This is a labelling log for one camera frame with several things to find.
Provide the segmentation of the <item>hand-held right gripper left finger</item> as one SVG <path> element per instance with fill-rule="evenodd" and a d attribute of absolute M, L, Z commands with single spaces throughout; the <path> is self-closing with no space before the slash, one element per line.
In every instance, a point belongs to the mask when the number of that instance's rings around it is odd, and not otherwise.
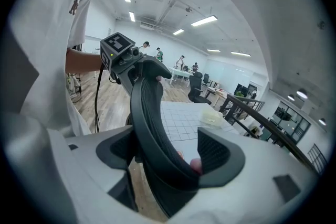
<path fill-rule="evenodd" d="M 129 209 L 138 212 L 129 165 L 137 152 L 137 142 L 132 126 L 108 132 L 108 137 L 96 147 L 96 155 L 109 168 L 122 172 L 108 194 Z"/>

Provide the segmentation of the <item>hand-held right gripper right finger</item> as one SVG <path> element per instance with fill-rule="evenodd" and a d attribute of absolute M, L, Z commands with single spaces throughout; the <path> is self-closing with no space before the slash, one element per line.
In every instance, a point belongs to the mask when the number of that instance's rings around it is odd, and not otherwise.
<path fill-rule="evenodd" d="M 211 129 L 198 128 L 197 151 L 203 172 L 198 182 L 199 188 L 223 187 L 238 176 L 245 166 L 243 150 Z"/>

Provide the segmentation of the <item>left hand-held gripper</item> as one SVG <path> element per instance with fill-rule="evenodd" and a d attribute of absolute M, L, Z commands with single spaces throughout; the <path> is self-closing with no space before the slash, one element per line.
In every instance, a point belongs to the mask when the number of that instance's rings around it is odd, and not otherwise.
<path fill-rule="evenodd" d="M 169 69 L 153 56 L 145 55 L 135 42 L 116 32 L 100 42 L 100 57 L 111 78 L 131 93 L 138 77 L 170 79 Z"/>

